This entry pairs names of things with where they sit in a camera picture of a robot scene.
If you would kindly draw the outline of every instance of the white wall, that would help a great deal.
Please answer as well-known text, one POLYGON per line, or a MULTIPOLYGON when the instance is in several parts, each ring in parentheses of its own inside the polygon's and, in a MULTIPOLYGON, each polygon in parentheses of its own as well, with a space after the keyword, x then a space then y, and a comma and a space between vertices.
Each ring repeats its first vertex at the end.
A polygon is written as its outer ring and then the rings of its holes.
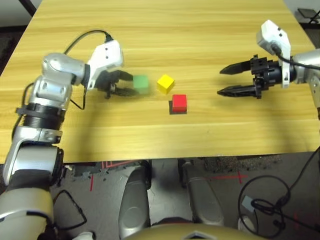
POLYGON ((320 10, 320 0, 283 0, 286 6, 300 23, 308 23, 310 19, 305 19, 297 9, 313 9, 316 12, 320 10))

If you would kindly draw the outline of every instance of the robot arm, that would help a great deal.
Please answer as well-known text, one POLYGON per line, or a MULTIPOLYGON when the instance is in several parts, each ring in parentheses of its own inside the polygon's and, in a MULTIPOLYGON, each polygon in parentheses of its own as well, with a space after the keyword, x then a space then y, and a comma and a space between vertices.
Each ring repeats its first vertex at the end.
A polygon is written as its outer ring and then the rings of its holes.
MULTIPOLYGON (((49 187, 63 168, 63 150, 55 144, 62 137, 72 85, 82 84, 85 91, 100 88, 104 79, 99 76, 108 76, 106 70, 122 62, 120 45, 113 39, 98 46, 87 64, 62 53, 44 57, 42 75, 35 80, 27 104, 16 110, 23 120, 14 129, 3 169, 8 187, 0 196, 0 232, 6 239, 34 240, 48 228, 53 233, 49 187)), ((116 83, 119 75, 112 76, 107 81, 116 83)))
POLYGON ((267 20, 256 35, 257 43, 279 61, 258 58, 254 55, 249 61, 231 64, 220 71, 221 74, 234 75, 251 71, 253 84, 248 86, 229 86, 217 93, 226 97, 262 97, 262 91, 281 84, 288 88, 290 82, 308 83, 315 107, 320 117, 320 49, 299 53, 290 58, 290 42, 287 34, 272 21, 267 20))

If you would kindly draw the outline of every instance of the black wire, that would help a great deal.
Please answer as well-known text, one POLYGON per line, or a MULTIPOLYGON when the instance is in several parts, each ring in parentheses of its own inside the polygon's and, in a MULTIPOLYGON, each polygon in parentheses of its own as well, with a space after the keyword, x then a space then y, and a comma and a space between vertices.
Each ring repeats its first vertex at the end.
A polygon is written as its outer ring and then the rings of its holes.
POLYGON ((259 234, 259 221, 258 221, 258 215, 257 215, 257 211, 254 209, 254 216, 255 216, 255 223, 256 223, 256 233, 259 234))
POLYGON ((276 55, 279 59, 281 59, 282 61, 288 63, 288 64, 291 64, 291 65, 294 65, 294 66, 300 66, 300 67, 303 67, 303 68, 306 68, 306 69, 315 69, 315 70, 320 70, 320 67, 319 66, 314 66, 314 65, 306 65, 306 64, 303 64, 303 63, 300 63, 300 62, 296 62, 296 61, 293 61, 293 60, 289 60, 289 59, 286 59, 284 58, 283 56, 281 56, 280 54, 277 54, 276 55))
POLYGON ((75 101, 73 101, 72 99, 70 99, 70 101, 79 109, 81 110, 85 110, 85 107, 86 107, 86 95, 87 95, 87 88, 84 87, 84 90, 83 90, 83 97, 82 97, 82 107, 79 106, 79 104, 77 104, 75 101))
POLYGON ((286 223, 285 223, 285 219, 291 220, 305 228, 308 228, 310 230, 313 231, 317 231, 318 233, 320 233, 320 229, 318 226, 311 226, 308 225, 304 222, 301 222, 299 220, 294 219, 291 216, 288 216, 286 214, 284 214, 282 212, 282 208, 290 201, 291 198, 291 191, 292 189, 298 184, 299 180, 301 179, 302 175, 304 174, 307 166, 310 164, 311 160, 314 158, 314 156, 319 152, 320 150, 320 146, 313 152, 313 154, 309 157, 309 159, 306 161, 306 163, 304 164, 300 174, 298 175, 298 177, 296 178, 296 180, 294 181, 294 183, 289 187, 281 178, 277 177, 277 176, 272 176, 272 175, 262 175, 262 176, 257 176, 254 177, 253 179, 251 179, 250 181, 248 181, 243 188, 240 191, 239 197, 238 197, 238 201, 237 201, 237 209, 238 209, 238 215, 239 218, 242 222, 242 224, 245 226, 245 228, 251 232, 252 234, 258 235, 260 237, 263 238, 267 238, 267 239, 271 239, 271 238, 275 238, 278 235, 281 234, 281 232, 285 229, 286 223), (253 183, 256 180, 259 179, 263 179, 263 178, 272 178, 272 179, 276 179, 279 182, 281 182, 285 188, 286 188, 286 194, 282 197, 280 197, 275 204, 264 200, 264 199, 260 199, 260 198, 256 198, 253 199, 251 201, 251 205, 254 207, 254 214, 255 214, 255 218, 256 218, 256 222, 257 222, 257 231, 253 231, 251 230, 245 223, 244 219, 243 219, 243 214, 241 213, 241 200, 242 200, 242 196, 244 194, 244 191, 246 190, 246 188, 253 183), (279 215, 280 216, 280 221, 278 220, 274 220, 273 224, 278 228, 277 232, 272 234, 272 235, 262 235, 258 233, 258 229, 259 229, 259 224, 258 224, 258 216, 256 213, 256 210, 259 210, 260 212, 269 215, 269 216, 273 216, 273 215, 279 215))
POLYGON ((87 31, 83 34, 81 34, 80 36, 78 36, 67 48, 66 50, 63 52, 64 54, 68 54, 70 52, 70 50, 83 38, 85 38, 86 36, 88 35, 91 35, 91 34, 97 34, 97 33, 101 33, 101 34, 104 34, 105 35, 105 42, 109 42, 111 40, 113 40, 113 38, 111 37, 111 35, 109 33, 107 33, 106 31, 104 30, 100 30, 100 29, 97 29, 97 30, 91 30, 91 31, 87 31))
MULTIPOLYGON (((106 31, 104 31, 104 30, 97 29, 97 30, 87 31, 87 32, 81 34, 80 36, 78 36, 78 37, 66 48, 66 50, 63 52, 63 54, 67 55, 67 54, 70 52, 70 50, 71 50, 81 39, 83 39, 83 38, 85 38, 86 36, 91 35, 91 34, 104 34, 104 35, 105 35, 105 41, 104 41, 105 43, 113 40, 112 36, 111 36, 109 33, 107 33, 106 31)), ((70 99, 70 101, 71 101, 77 108, 79 108, 79 109, 81 109, 81 110, 84 110, 85 107, 86 107, 86 94, 87 94, 87 88, 84 87, 82 107, 81 107, 79 104, 77 104, 74 100, 70 99)))
POLYGON ((303 67, 303 68, 306 68, 306 69, 320 70, 320 67, 319 67, 319 66, 306 65, 306 64, 303 64, 303 63, 300 63, 300 62, 293 61, 293 60, 291 60, 291 59, 286 59, 286 58, 284 58, 283 56, 281 56, 281 53, 282 53, 281 48, 280 48, 278 45, 276 45, 276 44, 272 44, 272 45, 271 45, 271 49, 274 51, 275 55, 276 55, 280 60, 282 60, 283 62, 286 62, 286 63, 291 64, 291 65, 293 65, 293 66, 300 66, 300 67, 303 67))
POLYGON ((81 217, 83 218, 83 221, 78 223, 78 224, 75 224, 75 225, 72 225, 72 226, 67 226, 67 227, 60 227, 58 226, 57 224, 55 224, 55 226, 57 227, 57 229, 59 230, 63 230, 63 231, 68 231, 68 230, 72 230, 72 229, 76 229, 82 225, 84 225, 86 222, 87 222, 87 217, 86 215, 84 214, 82 208, 76 203, 76 201, 74 200, 74 198, 71 196, 70 192, 68 192, 67 190, 61 190, 56 196, 55 198, 53 199, 53 204, 56 203, 58 197, 61 195, 61 194, 66 194, 69 199, 71 200, 72 204, 76 207, 77 211, 79 212, 79 214, 81 215, 81 217))
POLYGON ((294 181, 294 183, 291 185, 290 190, 292 190, 297 183, 299 182, 299 180, 301 179, 302 175, 304 174, 304 172, 306 171, 306 168, 308 167, 309 163, 311 162, 311 160, 315 157, 315 155, 317 154, 317 152, 319 152, 320 150, 320 146, 312 153, 312 155, 309 157, 309 159, 306 161, 305 165, 303 166, 299 176, 296 178, 296 180, 294 181))
MULTIPOLYGON (((29 83, 29 84, 24 88, 24 90, 23 90, 23 95, 22 95, 22 99, 21 99, 21 107, 23 107, 23 106, 26 104, 27 92, 28 92, 29 88, 30 88, 31 86, 33 86, 33 85, 34 85, 34 82, 29 83)), ((16 129, 17 129, 17 127, 18 127, 21 119, 22 119, 22 115, 19 114, 19 116, 18 116, 18 118, 17 118, 17 120, 16 120, 16 122, 15 122, 15 124, 14 124, 14 126, 13 126, 13 129, 12 129, 11 140, 14 139, 14 135, 15 135, 16 129)))

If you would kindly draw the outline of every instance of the silver robot arm segment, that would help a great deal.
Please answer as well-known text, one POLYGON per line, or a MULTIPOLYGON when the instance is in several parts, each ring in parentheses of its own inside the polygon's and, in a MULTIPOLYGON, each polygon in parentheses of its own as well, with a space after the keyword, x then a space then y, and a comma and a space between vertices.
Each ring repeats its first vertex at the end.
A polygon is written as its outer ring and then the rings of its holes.
POLYGON ((42 239, 39 235, 48 239, 47 229, 53 232, 49 187, 63 169, 63 150, 55 144, 62 137, 72 85, 98 88, 97 76, 122 61, 120 45, 113 39, 98 46, 88 64, 62 53, 44 57, 42 75, 35 80, 28 102, 16 109, 17 123, 22 118, 22 124, 13 129, 3 169, 7 189, 0 195, 0 232, 6 239, 42 239))

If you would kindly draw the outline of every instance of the gray floor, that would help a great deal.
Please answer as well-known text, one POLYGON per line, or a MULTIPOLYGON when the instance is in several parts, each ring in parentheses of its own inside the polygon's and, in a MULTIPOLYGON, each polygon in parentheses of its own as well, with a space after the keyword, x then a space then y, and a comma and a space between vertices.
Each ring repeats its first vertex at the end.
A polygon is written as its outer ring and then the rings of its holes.
MULTIPOLYGON (((310 153, 284 154, 280 156, 279 161, 269 166, 268 169, 263 169, 265 167, 262 166, 262 169, 241 170, 239 173, 244 176, 241 179, 242 183, 238 178, 211 179, 210 184, 222 205, 225 225, 236 228, 238 220, 237 199, 241 188, 248 180, 260 175, 275 175, 291 185, 309 156, 310 153)), ((204 176, 208 178, 237 176, 239 174, 236 169, 229 173, 209 172, 204 170, 200 160, 197 160, 195 165, 203 169, 204 176)), ((55 195, 61 189, 70 191, 87 215, 88 223, 71 231, 72 236, 89 230, 96 232, 98 240, 119 239, 118 213, 125 183, 133 168, 110 170, 108 171, 109 174, 105 171, 94 174, 92 191, 90 191, 91 179, 88 177, 73 177, 71 172, 63 180, 62 187, 52 188, 52 195, 55 195)), ((151 223, 158 222, 166 217, 182 217, 191 220, 192 214, 189 208, 188 193, 179 185, 177 160, 152 160, 152 168, 154 173, 152 187, 148 191, 151 223)), ((283 208, 283 212, 299 221, 311 225, 319 224, 319 182, 317 158, 312 161, 303 178, 292 191, 292 198, 288 205, 283 208)), ((246 194, 252 198, 276 201, 284 192, 285 189, 278 182, 261 180, 248 188, 246 194)), ((81 220, 73 206, 64 197, 57 201, 55 215, 57 222, 62 226, 75 224, 81 220)), ((249 217, 255 223, 254 216, 249 214, 249 217)), ((261 234, 270 234, 275 230, 272 221, 276 217, 266 217, 258 213, 258 218, 261 234)), ((276 239, 314 240, 320 239, 320 234, 286 221, 286 229, 276 239)))

